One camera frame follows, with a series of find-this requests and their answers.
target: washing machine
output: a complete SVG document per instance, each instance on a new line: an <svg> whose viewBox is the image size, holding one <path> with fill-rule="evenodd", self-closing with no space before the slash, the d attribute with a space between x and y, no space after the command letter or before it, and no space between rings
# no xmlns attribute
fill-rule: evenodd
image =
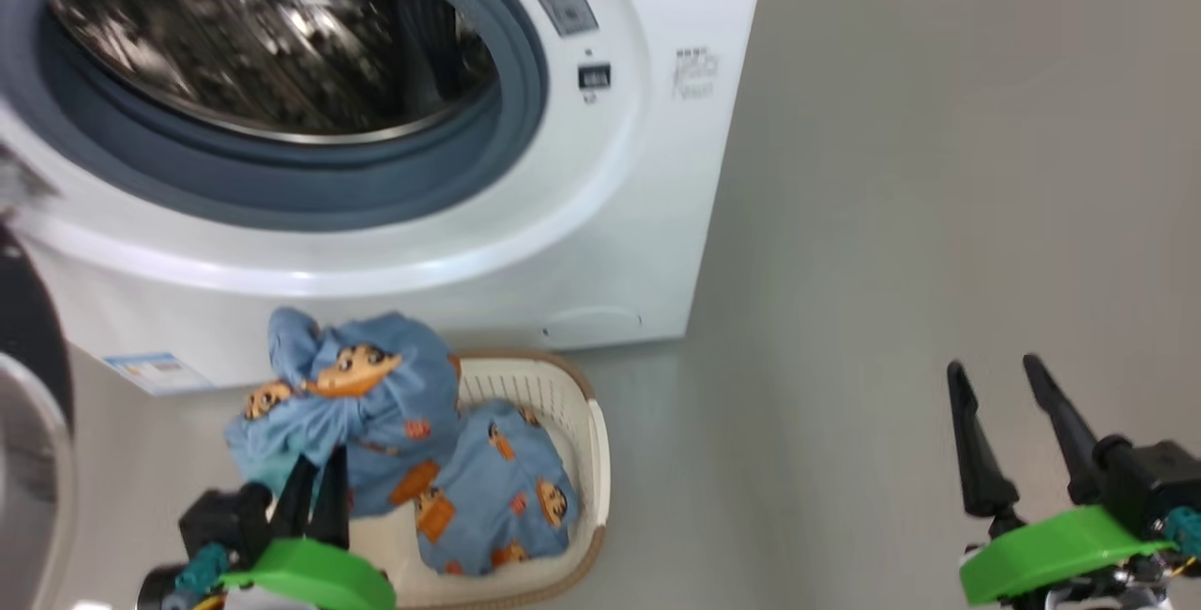
<svg viewBox="0 0 1201 610"><path fill-rule="evenodd" d="M156 393L268 378L279 306L682 336L754 7L0 0L11 225L70 341Z"/></svg>

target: teal connector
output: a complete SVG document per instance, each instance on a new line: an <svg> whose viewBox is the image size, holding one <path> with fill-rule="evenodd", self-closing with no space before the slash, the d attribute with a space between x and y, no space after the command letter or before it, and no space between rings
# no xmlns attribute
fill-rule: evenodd
<svg viewBox="0 0 1201 610"><path fill-rule="evenodd" d="M1201 514L1188 507L1177 507L1167 512L1164 536L1175 542L1185 556L1201 558Z"/></svg>
<svg viewBox="0 0 1201 610"><path fill-rule="evenodd" d="M196 557L175 578L175 588L203 598L221 575L228 572L229 558L225 548L216 543L209 543L197 551Z"/></svg>

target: clothing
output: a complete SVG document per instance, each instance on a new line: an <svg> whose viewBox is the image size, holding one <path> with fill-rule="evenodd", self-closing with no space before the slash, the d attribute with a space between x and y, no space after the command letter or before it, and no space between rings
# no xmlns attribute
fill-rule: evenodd
<svg viewBox="0 0 1201 610"><path fill-rule="evenodd" d="M454 455L417 500L422 561L443 574L484 575L558 556L579 504L536 414L486 401L466 414Z"/></svg>
<svg viewBox="0 0 1201 610"><path fill-rule="evenodd" d="M324 467L346 447L351 516L417 498L420 556L438 573L567 550L579 500L550 435L510 401L460 414L459 363L432 329L395 313L322 329L282 307L268 337L279 381L226 427L246 480L279 496L299 456Z"/></svg>
<svg viewBox="0 0 1201 610"><path fill-rule="evenodd" d="M321 331L282 307L269 323L279 382L258 388L226 439L243 476L283 489L297 456L324 466L347 447L352 516L416 497L454 453L458 373L432 329L400 315Z"/></svg>

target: laundry basket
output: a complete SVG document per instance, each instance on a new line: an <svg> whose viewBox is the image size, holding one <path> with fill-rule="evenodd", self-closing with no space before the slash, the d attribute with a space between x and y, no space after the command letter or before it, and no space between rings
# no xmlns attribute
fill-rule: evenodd
<svg viewBox="0 0 1201 610"><path fill-rule="evenodd" d="M460 354L465 406L507 399L532 408L563 459L581 503L562 556L506 566L483 578L438 575L422 563L413 507L351 522L351 551L388 573L401 609L501 610L545 600L580 581L604 542L609 518L609 435L587 379L540 352Z"/></svg>

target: basket rim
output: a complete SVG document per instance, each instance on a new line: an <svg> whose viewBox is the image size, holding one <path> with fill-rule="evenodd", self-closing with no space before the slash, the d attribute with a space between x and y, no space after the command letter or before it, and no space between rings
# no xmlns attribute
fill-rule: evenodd
<svg viewBox="0 0 1201 610"><path fill-rule="evenodd" d="M574 363L568 361L558 354L550 354L537 349L474 349L455 353L455 357L462 360L521 359L549 363L551 366L557 366L560 370L564 371L567 376L570 376L575 385L580 388L580 393L584 393L584 399L588 403L593 403L593 401L596 401L596 391L592 389L592 384L588 383L588 379L584 376L582 371L580 371ZM600 555L600 546L604 545L604 538L605 526L597 525L597 527L592 530L592 539L588 542L588 549L584 552L584 558L580 560L579 564L576 564L575 568L572 568L572 572L567 575L560 578L554 584L545 585L542 588L502 596L489 600L473 600L468 603L398 605L398 610L508 610L519 605L550 600L551 598L567 593L572 587L578 585L585 575L588 574L592 566L597 561L597 556Z"/></svg>

